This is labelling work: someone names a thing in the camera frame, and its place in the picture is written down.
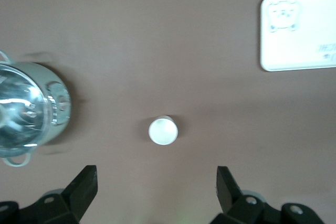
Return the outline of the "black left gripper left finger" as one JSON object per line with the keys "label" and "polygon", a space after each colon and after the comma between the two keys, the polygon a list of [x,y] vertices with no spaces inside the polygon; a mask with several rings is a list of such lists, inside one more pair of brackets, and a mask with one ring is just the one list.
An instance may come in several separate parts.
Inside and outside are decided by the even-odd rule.
{"label": "black left gripper left finger", "polygon": [[87,165],[65,189],[50,191],[21,209],[18,223],[79,223],[97,192],[97,167]]}

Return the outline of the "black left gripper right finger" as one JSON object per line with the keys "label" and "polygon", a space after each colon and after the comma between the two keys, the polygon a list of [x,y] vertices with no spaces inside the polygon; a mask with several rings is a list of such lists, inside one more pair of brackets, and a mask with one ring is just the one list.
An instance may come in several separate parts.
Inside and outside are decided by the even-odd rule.
{"label": "black left gripper right finger", "polygon": [[281,212],[260,197],[244,194],[226,166],[219,166],[216,192],[222,213],[211,223],[281,223]]}

